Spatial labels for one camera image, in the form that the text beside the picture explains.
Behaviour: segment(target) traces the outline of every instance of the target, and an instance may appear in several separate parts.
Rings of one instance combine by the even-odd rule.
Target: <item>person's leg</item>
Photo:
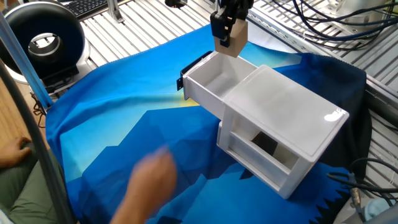
[[[36,157],[31,154],[13,168],[0,169],[0,209],[6,215],[9,215],[12,205],[21,194],[36,162]]]
[[[51,151],[49,155],[58,181],[65,189],[63,171]],[[9,218],[15,224],[21,223],[58,223],[50,192],[44,179],[40,162],[36,163],[25,187],[11,208]]]

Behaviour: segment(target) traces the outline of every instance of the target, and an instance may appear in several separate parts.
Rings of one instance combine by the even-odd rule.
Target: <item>human hand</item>
[[[31,140],[25,137],[16,138],[0,149],[0,168],[14,167],[20,163],[25,156],[29,155],[31,152],[29,147],[21,149],[23,144],[29,142],[31,142]]]
[[[124,201],[112,223],[144,223],[173,193],[177,171],[168,149],[158,149],[136,164]]]

